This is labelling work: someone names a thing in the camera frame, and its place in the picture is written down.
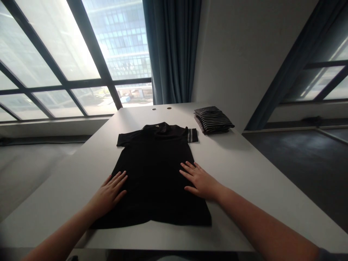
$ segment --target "dark floor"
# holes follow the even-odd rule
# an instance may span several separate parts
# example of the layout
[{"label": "dark floor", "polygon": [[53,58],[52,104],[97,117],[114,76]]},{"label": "dark floor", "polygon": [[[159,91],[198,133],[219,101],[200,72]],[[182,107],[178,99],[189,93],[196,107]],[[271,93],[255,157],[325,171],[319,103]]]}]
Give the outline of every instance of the dark floor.
[{"label": "dark floor", "polygon": [[[348,140],[348,129],[325,131]],[[348,145],[315,130],[243,136],[348,233]]]},{"label": "dark floor", "polygon": [[324,129],[324,131],[348,141],[348,129]]}]

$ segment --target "window pane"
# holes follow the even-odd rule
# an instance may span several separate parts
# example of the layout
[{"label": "window pane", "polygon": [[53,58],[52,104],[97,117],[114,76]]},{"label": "window pane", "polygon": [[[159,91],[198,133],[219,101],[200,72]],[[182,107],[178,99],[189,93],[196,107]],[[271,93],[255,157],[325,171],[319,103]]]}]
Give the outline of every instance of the window pane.
[{"label": "window pane", "polygon": [[112,79],[151,77],[142,1],[82,2]]},{"label": "window pane", "polygon": [[88,115],[114,114],[117,109],[106,86],[72,89]]},{"label": "window pane", "polygon": [[16,0],[68,80],[100,78],[66,0]]},{"label": "window pane", "polygon": [[284,102],[313,100],[344,66],[303,70],[295,80]]},{"label": "window pane", "polygon": [[16,120],[16,119],[0,108],[0,121],[11,121],[11,120]]},{"label": "window pane", "polygon": [[347,99],[348,98],[348,77],[346,77],[342,82],[340,82],[335,89],[329,93],[324,100],[332,99]]},{"label": "window pane", "polygon": [[1,95],[0,103],[22,120],[47,118],[47,116],[25,94]]},{"label": "window pane", "polygon": [[26,87],[61,84],[2,2],[0,60]]},{"label": "window pane", "polygon": [[18,89],[17,86],[5,74],[0,71],[0,90]]},{"label": "window pane", "polygon": [[153,105],[151,83],[116,85],[115,87],[124,108]]},{"label": "window pane", "polygon": [[54,117],[83,116],[66,90],[34,92],[34,95]]},{"label": "window pane", "polygon": [[311,62],[348,60],[348,5],[340,13]]}]

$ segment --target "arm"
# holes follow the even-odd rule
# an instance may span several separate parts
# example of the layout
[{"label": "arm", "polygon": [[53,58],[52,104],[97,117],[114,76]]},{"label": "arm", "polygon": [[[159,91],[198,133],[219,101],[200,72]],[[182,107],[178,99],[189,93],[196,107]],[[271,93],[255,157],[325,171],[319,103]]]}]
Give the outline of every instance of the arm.
[{"label": "arm", "polygon": [[317,260],[319,248],[279,220],[229,188],[224,187],[197,163],[181,163],[180,170],[194,187],[185,190],[216,201],[238,225],[253,247],[267,260]]},{"label": "arm", "polygon": [[126,194],[125,190],[119,193],[128,177],[125,173],[118,172],[112,180],[109,176],[82,210],[34,248],[23,261],[66,260],[92,223],[112,210]]}]

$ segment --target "blue curtain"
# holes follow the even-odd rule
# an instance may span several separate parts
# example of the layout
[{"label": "blue curtain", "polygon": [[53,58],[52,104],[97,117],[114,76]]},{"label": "blue curtain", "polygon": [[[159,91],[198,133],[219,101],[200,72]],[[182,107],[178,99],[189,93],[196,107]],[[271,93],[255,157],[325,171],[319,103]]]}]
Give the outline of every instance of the blue curtain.
[{"label": "blue curtain", "polygon": [[249,120],[246,130],[263,129],[276,106],[290,90],[296,77],[317,50],[346,0],[319,0],[263,99]]},{"label": "blue curtain", "polygon": [[143,0],[153,103],[191,101],[201,0]]}]

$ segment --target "wrist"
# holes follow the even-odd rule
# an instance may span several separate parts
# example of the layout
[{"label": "wrist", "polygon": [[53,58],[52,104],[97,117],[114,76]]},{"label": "wrist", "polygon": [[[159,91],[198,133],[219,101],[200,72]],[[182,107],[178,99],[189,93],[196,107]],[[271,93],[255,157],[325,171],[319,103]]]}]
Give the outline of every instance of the wrist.
[{"label": "wrist", "polygon": [[221,185],[221,187],[217,190],[215,202],[219,205],[223,204],[226,198],[231,198],[231,193],[234,193],[234,191]]},{"label": "wrist", "polygon": [[97,216],[97,211],[91,208],[88,204],[84,206],[80,210],[81,214],[83,214],[91,223],[96,221],[99,217]]}]

